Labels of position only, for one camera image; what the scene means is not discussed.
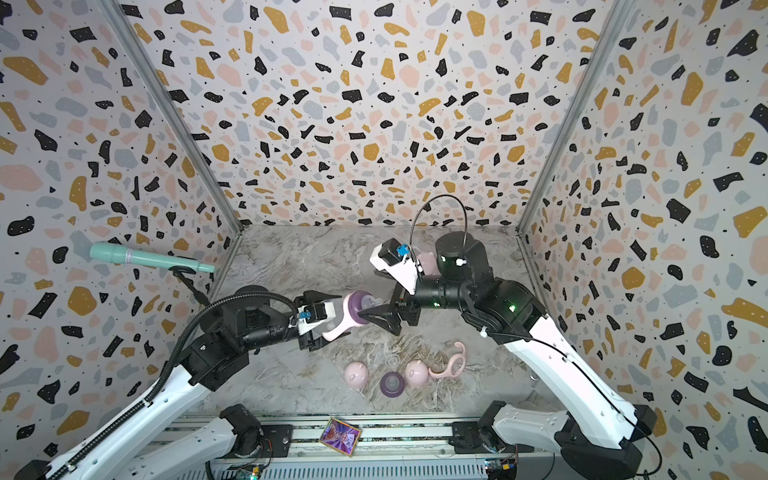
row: pink speckle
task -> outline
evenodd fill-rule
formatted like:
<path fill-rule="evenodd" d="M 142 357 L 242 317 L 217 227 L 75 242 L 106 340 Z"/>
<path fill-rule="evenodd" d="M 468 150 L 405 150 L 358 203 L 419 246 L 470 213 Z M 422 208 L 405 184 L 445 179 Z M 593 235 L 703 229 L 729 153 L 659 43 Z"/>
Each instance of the pink speckle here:
<path fill-rule="evenodd" d="M 27 300 L 21 298 L 13 299 L 13 307 L 11 308 L 11 318 L 14 320 L 21 319 L 27 312 Z"/>
<path fill-rule="evenodd" d="M 749 372 L 752 367 L 757 362 L 757 357 L 754 356 L 752 353 L 747 353 L 746 355 L 742 355 L 739 357 L 739 359 L 736 361 L 736 368 L 741 370 L 744 373 Z"/>
<path fill-rule="evenodd" d="M 200 17 L 202 17 L 204 21 L 210 25 L 216 24 L 216 20 L 214 20 L 214 17 L 210 16 L 210 13 L 208 13 L 208 10 L 203 7 L 202 3 L 195 2 L 195 5 L 197 5 L 197 11 L 200 13 Z"/>
<path fill-rule="evenodd" d="M 737 112 L 730 116 L 726 127 L 730 127 L 732 131 L 735 132 L 739 125 L 741 125 L 742 121 L 744 121 L 744 114 Z"/>
<path fill-rule="evenodd" d="M 689 122 L 688 125 L 686 125 L 685 129 L 684 129 L 686 136 L 689 137 L 689 138 L 693 137 L 695 134 L 699 133 L 700 130 L 701 129 L 699 128 L 699 126 L 696 124 L 695 121 Z"/>
<path fill-rule="evenodd" d="M 665 168 L 667 166 L 666 151 L 659 150 L 656 152 L 656 158 L 654 158 L 654 167 Z"/>
<path fill-rule="evenodd" d="M 306 71 L 306 70 L 302 70 L 302 71 L 301 71 L 301 78 L 303 78 L 303 79 L 304 79 L 304 81 L 305 81 L 305 82 L 306 82 L 308 85 L 311 85 L 311 84 L 313 84 L 313 83 L 315 83 L 315 82 L 317 81 L 317 77 L 315 77 L 314 75 L 310 74 L 310 73 L 309 73 L 308 71 Z"/>
<path fill-rule="evenodd" d="M 296 30 L 298 30 L 299 33 L 302 33 L 304 31 L 304 24 L 301 22 L 301 17 L 299 16 L 299 12 L 294 10 L 293 13 L 290 14 L 290 21 L 293 22 L 293 24 L 296 26 Z"/>
<path fill-rule="evenodd" d="M 619 116 L 619 107 L 615 101 L 605 106 L 604 120 L 605 126 L 611 128 Z"/>
<path fill-rule="evenodd" d="M 741 33 L 741 18 L 737 18 L 733 21 L 730 27 L 725 31 L 725 35 L 738 35 Z"/>
<path fill-rule="evenodd" d="M 661 276 L 654 272 L 650 272 L 650 282 L 648 283 L 648 286 L 650 287 L 651 291 L 656 291 L 656 287 L 659 286 L 659 283 L 661 283 Z"/>
<path fill-rule="evenodd" d="M 9 190 L 34 192 L 43 186 L 40 177 L 26 165 L 0 167 L 0 184 Z"/>
<path fill-rule="evenodd" d="M 155 8 L 149 9 L 149 16 L 152 17 L 152 20 L 154 20 L 154 24 L 158 27 L 163 26 L 163 17 L 161 17 L 160 12 L 157 11 Z"/>
<path fill-rule="evenodd" d="M 27 253 L 24 265 L 38 275 L 48 275 L 48 262 L 45 259 L 45 250 L 32 247 Z"/>
<path fill-rule="evenodd" d="M 48 363 L 54 363 L 58 360 L 58 348 L 56 347 L 56 330 L 52 326 L 45 326 L 38 338 L 35 340 L 35 345 L 32 347 L 32 351 L 40 359 L 45 359 Z"/>
<path fill-rule="evenodd" d="M 701 308 L 697 308 L 691 312 L 688 315 L 688 318 L 685 319 L 685 323 L 694 330 L 699 328 L 699 324 L 701 323 Z"/>
<path fill-rule="evenodd" d="M 64 25 L 67 24 L 67 19 L 62 17 L 56 12 L 51 12 L 48 14 L 48 18 L 51 19 L 51 22 L 53 22 L 54 25 L 56 25 L 59 28 L 64 28 Z"/>
<path fill-rule="evenodd" d="M 229 65 L 223 63 L 216 69 L 216 73 L 224 79 L 224 81 L 235 88 L 240 88 L 240 73 L 236 68 L 232 68 Z"/>
<path fill-rule="evenodd" d="M 699 263 L 694 267 L 693 270 L 691 270 L 690 275 L 693 277 L 694 280 L 697 282 L 700 282 L 701 279 L 704 278 L 704 264 Z"/>
<path fill-rule="evenodd" d="M 32 331 L 30 329 L 22 329 L 22 328 L 18 328 L 17 326 L 13 326 L 10 329 L 8 329 L 8 334 L 14 340 L 21 341 L 31 337 Z"/>
<path fill-rule="evenodd" d="M 348 144 L 341 144 L 333 149 L 333 157 L 337 160 L 341 160 L 342 157 L 349 151 L 351 147 Z"/>
<path fill-rule="evenodd" d="M 408 22 L 408 25 L 411 25 L 411 28 L 416 28 L 416 26 L 419 24 L 416 21 L 416 17 L 413 16 L 413 10 L 411 10 L 411 5 L 406 6 L 406 22 Z"/>
<path fill-rule="evenodd" d="M 759 275 L 768 273 L 768 237 L 757 237 L 752 242 L 750 266 Z"/>
<path fill-rule="evenodd" d="M 661 252 L 661 259 L 662 260 L 685 260 L 685 256 L 688 254 L 688 251 L 685 250 L 680 245 L 677 245 L 676 243 L 672 243 L 670 246 L 664 249 L 663 252 Z"/>
<path fill-rule="evenodd" d="M 709 111 L 712 100 L 717 96 L 718 90 L 710 90 L 701 97 L 701 107 L 699 107 L 699 115 Z"/>

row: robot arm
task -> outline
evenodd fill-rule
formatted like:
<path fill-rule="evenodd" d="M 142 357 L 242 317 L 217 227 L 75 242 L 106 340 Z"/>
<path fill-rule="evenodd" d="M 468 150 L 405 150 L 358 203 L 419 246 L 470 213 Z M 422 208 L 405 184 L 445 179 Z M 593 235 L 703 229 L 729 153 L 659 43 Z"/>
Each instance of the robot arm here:
<path fill-rule="evenodd" d="M 483 244 L 448 233 L 436 244 L 440 275 L 424 275 L 410 247 L 396 239 L 374 249 L 371 263 L 398 282 L 389 305 L 360 316 L 398 335 L 415 326 L 422 308 L 459 310 L 483 337 L 524 360 L 568 408 L 532 412 L 494 402 L 478 423 L 490 449 L 524 443 L 560 452 L 585 478 L 630 478 L 642 454 L 632 443 L 650 435 L 656 421 L 647 406 L 621 398 L 565 341 L 544 305 L 522 284 L 494 278 Z"/>

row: black cable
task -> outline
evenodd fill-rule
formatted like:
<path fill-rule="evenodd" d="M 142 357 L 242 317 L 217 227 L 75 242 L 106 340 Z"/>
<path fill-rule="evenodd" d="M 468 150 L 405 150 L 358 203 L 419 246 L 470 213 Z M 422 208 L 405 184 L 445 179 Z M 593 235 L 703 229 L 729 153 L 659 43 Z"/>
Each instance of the black cable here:
<path fill-rule="evenodd" d="M 208 480 L 216 480 L 214 478 L 214 472 L 210 469 L 210 460 L 205 462 L 205 478 Z"/>
<path fill-rule="evenodd" d="M 563 351 L 560 350 L 558 347 L 556 347 L 554 345 L 550 345 L 549 343 L 546 343 L 546 342 L 542 342 L 539 339 L 529 338 L 527 336 L 522 336 L 522 335 L 515 335 L 514 333 L 488 333 L 488 336 L 494 336 L 494 335 L 496 335 L 496 336 L 510 336 L 512 338 L 523 339 L 523 340 L 531 340 L 533 342 L 538 342 L 538 343 L 540 343 L 542 345 L 546 345 L 549 348 L 553 349 L 555 352 L 559 353 L 564 358 L 568 358 L 568 356 L 565 355 L 565 353 L 563 353 Z M 611 401 L 611 399 L 609 399 L 608 396 L 605 395 L 605 393 L 603 393 L 603 391 L 600 389 L 600 387 L 598 387 L 598 385 L 594 382 L 594 380 L 592 378 L 590 378 L 590 376 L 587 375 L 587 373 L 576 362 L 571 362 L 571 364 L 573 366 L 575 366 L 578 369 L 578 371 L 581 372 L 581 374 L 589 381 L 589 383 L 592 384 L 594 389 L 596 389 L 600 393 L 600 395 L 603 396 L 605 401 L 608 402 L 608 405 L 610 405 L 612 409 L 616 410 L 616 412 L 619 415 L 624 417 L 624 420 L 626 420 L 627 423 L 629 423 L 630 425 L 635 427 L 635 429 L 637 431 L 642 433 L 643 437 L 645 437 L 650 442 L 650 444 L 656 449 L 656 453 L 659 455 L 659 465 L 657 465 L 655 470 L 653 470 L 652 472 L 648 472 L 648 473 L 636 473 L 636 474 L 634 474 L 634 476 L 635 477 L 641 477 L 643 475 L 653 475 L 654 473 L 659 472 L 659 470 L 661 470 L 661 464 L 662 464 L 662 461 L 661 461 L 661 450 L 659 450 L 659 448 L 656 446 L 656 443 L 650 438 L 650 436 L 648 436 L 648 434 L 646 432 L 643 432 L 642 429 L 638 428 L 636 424 L 634 424 L 630 419 L 628 419 L 627 416 L 616 405 L 614 405 L 614 403 Z"/>
<path fill-rule="evenodd" d="M 197 325 L 200 323 L 200 320 L 207 313 L 233 300 L 240 300 L 243 298 L 249 298 L 249 297 L 255 297 L 255 296 L 260 296 L 263 298 L 266 297 L 270 300 L 276 300 L 278 302 L 284 303 L 291 309 L 294 315 L 296 316 L 299 315 L 299 309 L 296 307 L 295 303 L 293 303 L 290 299 L 288 299 L 285 296 L 282 296 L 278 293 L 272 293 L 272 292 L 235 293 L 234 295 L 225 296 L 224 298 L 218 299 L 215 302 L 211 303 L 210 305 L 205 306 L 192 319 L 192 321 L 187 324 L 187 327 L 179 335 L 179 338 L 176 341 L 176 346 L 174 347 L 173 352 L 170 353 L 170 357 L 168 358 L 168 361 L 165 363 L 165 365 L 163 365 L 163 369 L 160 372 L 160 376 L 157 377 L 157 381 L 154 383 L 152 390 L 144 397 L 144 401 L 135 404 L 129 410 L 127 410 L 126 413 L 124 413 L 123 415 L 120 415 L 120 417 L 118 417 L 117 420 L 110 423 L 104 430 L 102 430 L 98 435 L 96 435 L 93 440 L 88 442 L 82 449 L 80 449 L 80 451 L 75 453 L 66 463 L 64 463 L 59 470 L 54 472 L 53 475 L 51 475 L 51 477 L 49 478 L 49 480 L 59 480 L 61 477 L 69 473 L 70 469 L 74 470 L 77 467 L 79 461 L 87 457 L 88 454 L 91 453 L 91 451 L 93 451 L 93 449 L 95 449 L 100 443 L 102 443 L 109 435 L 111 435 L 115 430 L 117 430 L 122 424 L 124 424 L 132 416 L 140 412 L 145 406 L 147 406 L 148 408 L 151 407 L 152 400 L 154 400 L 154 398 L 163 390 L 163 387 L 165 387 L 165 382 L 168 381 L 168 377 L 170 377 L 170 373 L 174 370 L 174 367 L 176 366 L 176 361 L 178 360 L 179 355 L 181 354 L 181 350 L 184 349 L 184 344 L 187 342 L 190 335 L 192 335 L 192 332 L 197 328 Z"/>
<path fill-rule="evenodd" d="M 408 238 L 408 247 L 411 249 L 411 260 L 413 260 L 413 263 L 416 262 L 416 255 L 413 252 L 413 230 L 416 228 L 416 221 L 418 220 L 419 215 L 426 208 L 426 206 L 429 205 L 433 200 L 437 200 L 440 197 L 451 197 L 453 200 L 456 200 L 462 208 L 462 212 L 464 213 L 464 240 L 462 241 L 462 257 L 464 256 L 464 249 L 467 245 L 467 230 L 469 225 L 469 220 L 467 219 L 467 209 L 464 207 L 464 204 L 462 203 L 461 200 L 458 199 L 458 197 L 455 197 L 454 195 L 451 195 L 451 194 L 440 194 L 427 200 L 422 205 L 422 207 L 419 208 L 419 211 L 416 212 L 416 216 L 413 217 L 413 224 L 411 225 L 411 236 Z"/>

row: pink handle piece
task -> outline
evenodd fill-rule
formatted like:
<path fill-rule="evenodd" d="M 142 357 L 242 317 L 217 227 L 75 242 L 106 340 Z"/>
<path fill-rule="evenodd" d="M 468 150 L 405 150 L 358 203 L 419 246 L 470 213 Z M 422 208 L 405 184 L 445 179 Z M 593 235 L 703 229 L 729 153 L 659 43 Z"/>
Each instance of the pink handle piece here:
<path fill-rule="evenodd" d="M 431 376 L 433 379 L 443 379 L 445 377 L 454 379 L 457 376 L 461 375 L 462 372 L 464 371 L 464 367 L 467 365 L 467 357 L 465 355 L 467 353 L 466 348 L 464 347 L 464 344 L 461 342 L 455 342 L 453 345 L 457 348 L 460 348 L 462 352 L 456 353 L 453 356 L 451 356 L 451 359 L 448 361 L 448 365 L 445 367 L 444 372 L 434 373 L 432 369 L 429 369 L 429 376 Z M 458 368 L 458 370 L 454 372 L 453 366 L 457 362 L 461 362 L 462 364 Z"/>

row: metal frame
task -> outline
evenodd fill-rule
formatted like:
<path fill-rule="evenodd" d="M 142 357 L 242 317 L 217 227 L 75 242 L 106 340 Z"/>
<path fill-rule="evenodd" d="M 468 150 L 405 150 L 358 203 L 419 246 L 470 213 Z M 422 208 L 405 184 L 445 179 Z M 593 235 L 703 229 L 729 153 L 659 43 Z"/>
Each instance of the metal frame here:
<path fill-rule="evenodd" d="M 187 156 L 192 161 L 192 165 L 197 174 L 200 175 L 203 184 L 210 192 L 210 195 L 214 199 L 214 203 L 219 208 L 219 212 L 230 227 L 232 227 L 236 233 L 240 233 L 243 230 L 243 225 L 237 217 L 235 217 L 234 210 L 232 209 L 230 202 L 224 196 L 221 187 L 219 187 L 219 182 L 214 177 L 213 172 L 208 168 L 208 165 L 203 158 L 203 153 L 200 151 L 200 148 L 197 147 L 195 141 L 192 140 L 192 135 L 187 129 L 187 124 L 184 123 L 181 114 L 171 103 L 168 92 L 157 77 L 156 70 L 147 56 L 147 52 L 139 43 L 136 35 L 134 35 L 131 24 L 128 23 L 125 15 L 123 15 L 123 9 L 120 6 L 120 3 L 118 0 L 96 0 L 95 3 L 99 6 L 99 9 L 104 16 L 104 20 L 112 28 L 112 31 L 114 31 L 125 55 L 136 68 L 136 71 L 138 71 L 141 80 L 144 81 L 144 85 L 149 91 L 149 95 L 154 99 L 160 113 L 165 117 L 168 126 L 174 132 L 174 135 L 176 135 L 176 139 L 181 144 L 181 147 L 187 152 Z"/>
<path fill-rule="evenodd" d="M 584 79 L 576 90 L 571 106 L 563 118 L 563 126 L 558 133 L 558 137 L 555 139 L 552 149 L 547 155 L 544 166 L 538 173 L 538 181 L 533 187 L 523 216 L 517 226 L 518 235 L 531 226 L 538 205 L 541 203 L 541 199 L 549 187 L 549 177 L 551 177 L 555 167 L 557 167 L 558 159 L 563 154 L 574 128 L 579 123 L 579 115 L 581 115 L 581 112 L 584 111 L 584 108 L 591 99 L 595 86 L 602 79 L 605 63 L 616 45 L 616 40 L 627 21 L 627 17 L 636 4 L 637 0 L 614 0 L 614 4 L 611 6 L 611 11 L 608 13 L 608 18 L 605 22 L 605 28 L 603 28 L 600 34 L 600 40 L 595 45 L 594 54 L 584 73 Z"/>

